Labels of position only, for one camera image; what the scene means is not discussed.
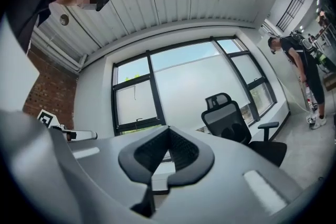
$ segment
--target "black office chair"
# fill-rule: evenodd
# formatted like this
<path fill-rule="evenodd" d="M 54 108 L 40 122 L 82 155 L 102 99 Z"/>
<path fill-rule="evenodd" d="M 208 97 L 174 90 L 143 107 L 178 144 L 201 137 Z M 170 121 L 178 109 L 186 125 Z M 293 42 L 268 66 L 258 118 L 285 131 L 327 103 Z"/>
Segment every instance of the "black office chair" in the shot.
<path fill-rule="evenodd" d="M 219 93 L 205 99 L 207 111 L 202 113 L 202 120 L 215 135 L 247 145 L 276 166 L 280 166 L 287 151 L 287 145 L 269 142 L 269 129 L 279 126 L 279 122 L 269 122 L 258 126 L 264 129 L 264 141 L 251 142 L 250 131 L 243 119 L 239 106 L 226 93 Z"/>

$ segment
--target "sneaker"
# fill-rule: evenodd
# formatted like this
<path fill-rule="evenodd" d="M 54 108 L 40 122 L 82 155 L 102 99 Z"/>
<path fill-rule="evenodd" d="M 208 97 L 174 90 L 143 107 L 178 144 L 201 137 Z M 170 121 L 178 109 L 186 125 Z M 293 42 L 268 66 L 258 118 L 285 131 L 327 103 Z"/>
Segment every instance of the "sneaker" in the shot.
<path fill-rule="evenodd" d="M 318 116 L 316 117 L 316 120 L 315 120 L 315 125 L 312 127 L 313 130 L 325 125 L 327 123 L 327 119 L 326 117 L 324 116 L 324 118 L 320 119 Z"/>

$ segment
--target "floor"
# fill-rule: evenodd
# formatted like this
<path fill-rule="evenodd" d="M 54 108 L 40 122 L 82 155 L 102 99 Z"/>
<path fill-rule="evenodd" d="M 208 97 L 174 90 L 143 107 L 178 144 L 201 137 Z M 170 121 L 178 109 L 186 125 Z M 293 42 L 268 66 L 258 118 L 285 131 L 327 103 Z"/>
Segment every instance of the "floor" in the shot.
<path fill-rule="evenodd" d="M 326 125 L 310 130 L 306 122 L 307 113 L 291 115 L 275 138 L 275 141 L 287 144 L 286 157 L 280 168 L 303 189 L 327 175 L 335 152 L 333 95 L 332 92 L 325 94 Z M 336 89 L 333 94 L 336 101 Z"/>

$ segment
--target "pants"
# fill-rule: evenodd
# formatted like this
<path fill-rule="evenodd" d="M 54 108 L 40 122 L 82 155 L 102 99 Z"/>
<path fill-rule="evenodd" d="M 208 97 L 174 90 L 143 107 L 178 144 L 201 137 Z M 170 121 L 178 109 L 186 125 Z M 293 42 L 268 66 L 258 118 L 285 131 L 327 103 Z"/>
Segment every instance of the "pants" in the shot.
<path fill-rule="evenodd" d="M 317 104 L 324 103 L 324 91 L 316 64 L 311 63 L 306 70 L 306 78 L 309 89 L 314 94 Z"/>

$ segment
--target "brick wall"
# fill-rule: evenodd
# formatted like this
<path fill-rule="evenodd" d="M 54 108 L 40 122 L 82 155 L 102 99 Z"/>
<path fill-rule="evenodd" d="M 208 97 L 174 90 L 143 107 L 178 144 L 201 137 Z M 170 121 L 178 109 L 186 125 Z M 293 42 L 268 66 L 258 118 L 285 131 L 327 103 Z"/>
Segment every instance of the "brick wall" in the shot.
<path fill-rule="evenodd" d="M 37 117 L 41 109 L 57 116 L 60 124 L 73 129 L 72 120 L 78 76 L 55 63 L 34 45 L 28 57 L 40 72 L 23 111 Z"/>

